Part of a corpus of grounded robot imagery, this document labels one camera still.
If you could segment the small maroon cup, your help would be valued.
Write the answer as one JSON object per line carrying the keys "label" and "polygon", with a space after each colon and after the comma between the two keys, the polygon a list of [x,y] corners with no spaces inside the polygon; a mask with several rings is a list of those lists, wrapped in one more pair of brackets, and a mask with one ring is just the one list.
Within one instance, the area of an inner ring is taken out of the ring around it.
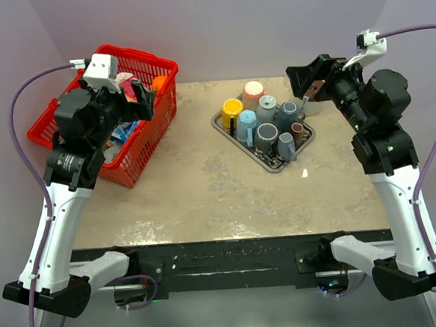
{"label": "small maroon cup", "polygon": [[304,125],[300,122],[295,122],[291,125],[289,133],[292,134],[296,146],[302,145],[304,139]]}

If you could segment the dark grey mug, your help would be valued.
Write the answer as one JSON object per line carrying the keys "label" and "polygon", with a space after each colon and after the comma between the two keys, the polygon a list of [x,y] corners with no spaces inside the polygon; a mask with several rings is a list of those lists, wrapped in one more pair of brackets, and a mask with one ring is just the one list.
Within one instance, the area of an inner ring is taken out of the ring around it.
{"label": "dark grey mug", "polygon": [[273,152],[278,137],[278,129],[275,125],[267,122],[260,124],[255,132],[255,148],[262,155],[269,155]]}

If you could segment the blue speckled mug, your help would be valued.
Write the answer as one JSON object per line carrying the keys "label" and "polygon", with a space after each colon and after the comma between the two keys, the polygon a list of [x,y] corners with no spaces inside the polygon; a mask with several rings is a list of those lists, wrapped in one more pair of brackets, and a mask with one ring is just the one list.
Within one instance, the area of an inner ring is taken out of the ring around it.
{"label": "blue speckled mug", "polygon": [[277,142],[278,156],[282,161],[296,161],[296,145],[290,133],[282,133]]}

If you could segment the light blue mug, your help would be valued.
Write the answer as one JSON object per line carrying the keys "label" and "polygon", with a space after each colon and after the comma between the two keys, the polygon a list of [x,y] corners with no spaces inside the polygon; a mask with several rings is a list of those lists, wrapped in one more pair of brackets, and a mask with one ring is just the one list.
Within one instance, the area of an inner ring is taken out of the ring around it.
{"label": "light blue mug", "polygon": [[252,148],[255,138],[255,130],[257,128],[257,116],[254,111],[243,110],[236,122],[235,137],[246,147]]}

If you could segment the yellow mug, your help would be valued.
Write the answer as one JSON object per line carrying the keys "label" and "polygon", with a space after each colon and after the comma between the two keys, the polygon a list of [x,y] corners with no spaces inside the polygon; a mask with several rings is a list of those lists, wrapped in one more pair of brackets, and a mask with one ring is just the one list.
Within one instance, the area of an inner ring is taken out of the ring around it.
{"label": "yellow mug", "polygon": [[237,127],[237,119],[243,109],[244,106],[242,101],[235,98],[228,99],[222,104],[222,126],[230,135],[234,134],[234,131]]}

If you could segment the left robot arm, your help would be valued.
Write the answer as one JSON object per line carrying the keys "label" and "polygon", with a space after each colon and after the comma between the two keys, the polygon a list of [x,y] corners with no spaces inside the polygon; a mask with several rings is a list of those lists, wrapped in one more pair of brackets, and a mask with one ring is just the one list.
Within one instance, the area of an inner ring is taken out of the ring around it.
{"label": "left robot arm", "polygon": [[120,246],[82,267],[70,266],[81,215],[105,163],[106,142],[118,125],[153,117],[156,92],[137,78],[130,84],[133,102],[122,91],[86,85],[57,100],[57,130],[40,182],[47,190],[44,209],[28,263],[18,280],[4,286],[5,299],[76,318],[101,287],[116,279],[131,284],[140,277],[137,252]]}

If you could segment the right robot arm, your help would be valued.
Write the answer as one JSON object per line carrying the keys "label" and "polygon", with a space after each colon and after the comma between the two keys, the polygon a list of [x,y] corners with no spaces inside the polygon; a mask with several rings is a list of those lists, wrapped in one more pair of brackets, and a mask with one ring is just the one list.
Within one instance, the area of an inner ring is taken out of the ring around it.
{"label": "right robot arm", "polygon": [[318,261],[327,270],[349,264],[370,276],[388,300],[404,299],[436,287],[436,235],[419,178],[417,151],[399,124],[411,103],[408,81],[381,69],[368,81],[360,64],[320,54],[308,65],[289,66],[295,97],[332,101],[355,131],[353,153],[381,197],[395,251],[364,243],[344,231],[322,238]]}

